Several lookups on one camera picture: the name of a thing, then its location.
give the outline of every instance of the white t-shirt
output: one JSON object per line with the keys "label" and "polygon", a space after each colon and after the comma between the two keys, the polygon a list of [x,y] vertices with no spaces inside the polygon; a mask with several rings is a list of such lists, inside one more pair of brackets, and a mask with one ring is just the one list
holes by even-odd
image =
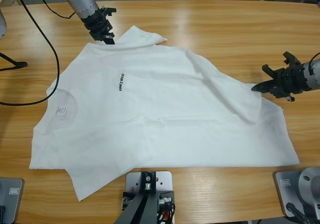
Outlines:
{"label": "white t-shirt", "polygon": [[87,44],[34,128],[29,168],[66,169],[82,200],[134,167],[299,163],[279,106],[163,41],[133,26]]}

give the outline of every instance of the screw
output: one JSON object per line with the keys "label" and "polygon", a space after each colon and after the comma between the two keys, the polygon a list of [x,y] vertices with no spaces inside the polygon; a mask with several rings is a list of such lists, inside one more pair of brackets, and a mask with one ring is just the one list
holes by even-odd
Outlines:
{"label": "screw", "polygon": [[145,190],[151,190],[151,183],[146,183],[144,189]]}

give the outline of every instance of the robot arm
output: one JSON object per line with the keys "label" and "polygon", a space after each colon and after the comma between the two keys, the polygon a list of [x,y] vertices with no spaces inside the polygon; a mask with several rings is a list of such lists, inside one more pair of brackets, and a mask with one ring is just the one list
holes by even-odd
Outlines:
{"label": "robot arm", "polygon": [[106,44],[114,44],[115,36],[110,30],[112,26],[105,18],[116,12],[115,8],[99,8],[95,0],[67,0],[75,13],[79,16],[85,27],[90,30],[94,40],[104,41]]}
{"label": "robot arm", "polygon": [[293,102],[295,98],[290,93],[298,94],[320,89],[320,59],[314,60],[317,55],[310,62],[303,64],[289,52],[283,55],[286,58],[284,62],[289,66],[277,70],[272,70],[267,64],[262,66],[262,70],[272,80],[257,84],[252,91],[271,93],[276,98],[286,98]]}

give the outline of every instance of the metal base plate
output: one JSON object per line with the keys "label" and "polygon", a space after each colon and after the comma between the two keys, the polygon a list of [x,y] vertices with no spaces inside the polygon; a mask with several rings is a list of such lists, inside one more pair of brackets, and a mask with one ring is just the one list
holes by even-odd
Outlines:
{"label": "metal base plate", "polygon": [[298,180],[301,172],[302,171],[290,171],[275,174],[277,189],[282,202],[282,211],[287,217],[294,217],[293,213],[286,209],[287,203],[293,203],[295,208],[305,214],[304,207],[298,197]]}
{"label": "metal base plate", "polygon": [[0,206],[5,207],[3,223],[16,221],[23,188],[23,179],[0,178]]}
{"label": "metal base plate", "polygon": [[[156,190],[158,192],[173,191],[172,174],[169,171],[156,172]],[[141,173],[128,173],[125,179],[125,191],[127,193],[139,192]]]}

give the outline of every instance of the wood grain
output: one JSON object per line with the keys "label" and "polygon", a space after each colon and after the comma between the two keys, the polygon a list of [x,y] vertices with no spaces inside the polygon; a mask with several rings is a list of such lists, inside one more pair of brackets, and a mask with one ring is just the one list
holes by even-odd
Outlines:
{"label": "wood grain", "polygon": [[[319,51],[320,10],[316,5],[262,1],[113,1],[110,17],[116,38],[128,28],[167,37],[165,45],[183,46],[210,60],[221,72],[243,82],[268,80],[261,70],[284,67],[282,53],[301,62]],[[66,3],[51,4],[72,13]],[[55,46],[61,70],[93,42],[78,17],[61,19],[44,5],[30,11]],[[2,8],[8,29],[0,51],[28,68],[0,73],[0,100],[30,102],[46,96],[56,77],[50,47],[22,7]],[[0,68],[10,66],[0,60]],[[176,223],[208,224],[283,216],[273,173],[320,166],[320,92],[296,95],[296,102],[266,98],[284,109],[287,129],[301,164],[283,168],[170,168],[176,198]],[[111,224],[120,215],[125,187],[122,176],[78,202],[67,173],[29,170],[33,127],[47,103],[30,107],[0,106],[0,176],[25,179],[18,216],[22,224]]]}

